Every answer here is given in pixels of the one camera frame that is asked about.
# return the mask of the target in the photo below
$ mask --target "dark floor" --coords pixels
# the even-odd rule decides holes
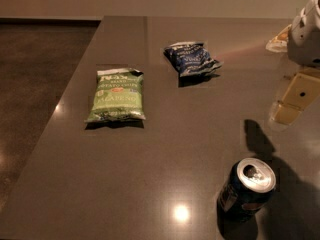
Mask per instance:
[[[0,211],[98,23],[0,23]]]

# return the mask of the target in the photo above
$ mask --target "table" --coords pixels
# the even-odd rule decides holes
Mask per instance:
[[[285,132],[267,124],[281,77],[297,66],[265,44],[289,23],[104,17],[1,213],[0,237],[319,239],[319,101]],[[163,48],[193,40],[224,65],[181,82]],[[96,71],[123,66],[144,72],[147,120],[86,127]],[[271,163],[281,183],[248,223],[219,230],[217,196],[247,157]]]

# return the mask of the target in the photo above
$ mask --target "can label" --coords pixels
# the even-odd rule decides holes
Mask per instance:
[[[238,194],[231,184],[226,183],[219,196],[219,203],[222,209],[227,212],[237,201]]]
[[[264,205],[265,203],[246,203],[246,204],[243,204],[241,207],[245,211],[258,211]]]

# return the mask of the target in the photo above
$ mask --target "black can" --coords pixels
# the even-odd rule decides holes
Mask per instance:
[[[276,177],[272,169],[256,158],[236,163],[218,197],[218,208],[224,217],[245,222],[259,211],[275,191]]]

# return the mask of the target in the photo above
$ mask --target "snack bag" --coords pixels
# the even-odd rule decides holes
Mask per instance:
[[[98,86],[86,123],[145,120],[143,73],[133,68],[97,72]]]
[[[206,76],[222,66],[210,57],[202,42],[180,42],[164,49],[164,55],[178,71],[179,77]]]
[[[291,24],[285,27],[281,32],[272,38],[266,45],[266,49],[271,52],[287,52],[288,35]]]

